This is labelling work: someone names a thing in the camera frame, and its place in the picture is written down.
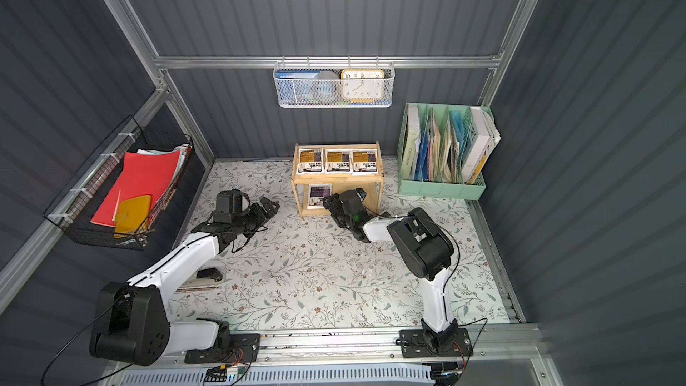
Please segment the purple coffee bag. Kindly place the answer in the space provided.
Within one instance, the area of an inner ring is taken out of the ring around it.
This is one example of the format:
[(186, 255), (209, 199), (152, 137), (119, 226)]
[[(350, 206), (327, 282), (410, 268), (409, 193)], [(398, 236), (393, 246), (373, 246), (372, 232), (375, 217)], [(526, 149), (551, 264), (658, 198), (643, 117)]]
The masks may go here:
[(324, 209), (324, 200), (332, 194), (332, 184), (310, 185), (307, 195), (307, 209)]

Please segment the orange coffee bag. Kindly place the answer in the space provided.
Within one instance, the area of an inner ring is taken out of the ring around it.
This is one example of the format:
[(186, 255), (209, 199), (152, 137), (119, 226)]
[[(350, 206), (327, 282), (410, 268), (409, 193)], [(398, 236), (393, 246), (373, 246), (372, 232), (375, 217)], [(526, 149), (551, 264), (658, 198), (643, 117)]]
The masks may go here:
[(320, 174), (324, 172), (322, 148), (299, 148), (296, 173)]
[(350, 149), (325, 149), (324, 172), (327, 174), (353, 173)]
[(351, 151), (353, 175), (377, 175), (379, 173), (376, 149), (356, 149)]

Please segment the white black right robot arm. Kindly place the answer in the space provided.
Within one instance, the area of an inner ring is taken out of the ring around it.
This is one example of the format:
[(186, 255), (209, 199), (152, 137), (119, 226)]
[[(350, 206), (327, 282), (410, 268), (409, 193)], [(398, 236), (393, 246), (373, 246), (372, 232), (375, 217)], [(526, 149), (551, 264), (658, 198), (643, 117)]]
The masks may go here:
[(448, 282), (457, 270), (452, 257), (459, 246), (421, 207), (403, 216), (375, 214), (364, 205), (365, 197), (363, 189), (351, 189), (324, 198), (323, 207), (358, 241), (395, 245), (409, 272), (419, 279), (424, 343), (432, 348), (446, 346), (459, 331), (448, 297)]

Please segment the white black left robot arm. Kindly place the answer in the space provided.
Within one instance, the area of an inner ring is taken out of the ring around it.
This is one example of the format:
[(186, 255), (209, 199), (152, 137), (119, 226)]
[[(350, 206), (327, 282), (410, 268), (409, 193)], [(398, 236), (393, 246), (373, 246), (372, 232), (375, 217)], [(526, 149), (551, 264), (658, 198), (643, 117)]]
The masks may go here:
[(220, 192), (215, 209), (185, 241), (144, 272), (101, 289), (89, 339), (92, 357), (150, 366), (161, 357), (183, 355), (187, 364), (252, 362), (259, 338), (232, 337), (225, 321), (173, 321), (166, 307), (173, 294), (239, 236), (252, 239), (280, 209), (262, 197), (252, 203), (238, 189)]

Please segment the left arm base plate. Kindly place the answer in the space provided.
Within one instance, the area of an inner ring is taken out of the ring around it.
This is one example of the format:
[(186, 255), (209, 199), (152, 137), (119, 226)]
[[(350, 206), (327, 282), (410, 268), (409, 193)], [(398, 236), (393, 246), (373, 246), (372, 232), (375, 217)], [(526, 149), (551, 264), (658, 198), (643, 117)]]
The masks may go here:
[(220, 337), (207, 350), (189, 350), (186, 364), (248, 364), (257, 360), (261, 335), (257, 333), (233, 334)]

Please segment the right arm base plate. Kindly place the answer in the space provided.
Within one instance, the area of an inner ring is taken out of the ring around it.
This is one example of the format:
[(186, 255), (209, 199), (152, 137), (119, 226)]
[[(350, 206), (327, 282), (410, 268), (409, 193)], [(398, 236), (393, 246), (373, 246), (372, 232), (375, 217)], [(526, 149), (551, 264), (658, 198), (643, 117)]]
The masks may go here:
[(473, 355), (473, 342), (466, 328), (435, 334), (430, 330), (401, 330), (395, 344), (404, 358), (457, 357)]

